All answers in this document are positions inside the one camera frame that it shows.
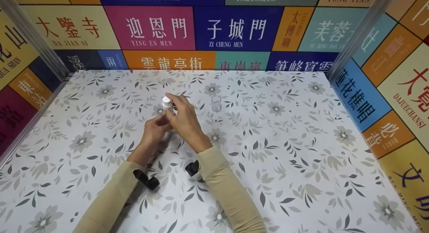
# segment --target colorful wall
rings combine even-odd
[[[394,0],[333,82],[382,169],[426,232],[428,35],[429,0]]]
[[[327,71],[374,0],[16,0],[70,71]]]
[[[0,9],[0,156],[60,80]]]

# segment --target white cap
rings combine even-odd
[[[168,97],[163,97],[163,98],[162,98],[162,106],[163,106],[163,107],[170,107],[170,106],[173,106],[173,102],[170,100],[170,98],[168,98]]]

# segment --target hand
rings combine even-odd
[[[206,136],[196,118],[195,109],[184,96],[175,96],[166,93],[177,107],[177,115],[165,110],[165,115],[176,132],[189,144],[198,154],[212,147],[210,139]]]
[[[127,161],[135,162],[145,166],[149,158],[153,155],[165,133],[173,129],[162,113],[144,124],[144,132],[141,141],[136,146],[134,152],[127,158]]]

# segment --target black object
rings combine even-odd
[[[157,178],[152,177],[149,179],[149,177],[147,177],[147,175],[140,169],[134,170],[133,174],[136,179],[140,180],[150,190],[154,190],[160,185]]]
[[[185,167],[185,170],[188,172],[188,174],[191,177],[194,176],[196,173],[198,173],[198,169],[199,169],[199,162],[198,162],[198,160],[195,160],[195,162],[193,162],[193,163],[189,163]]]

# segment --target glass cup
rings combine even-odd
[[[222,109],[222,98],[220,96],[211,97],[211,110],[214,112],[221,111]]]

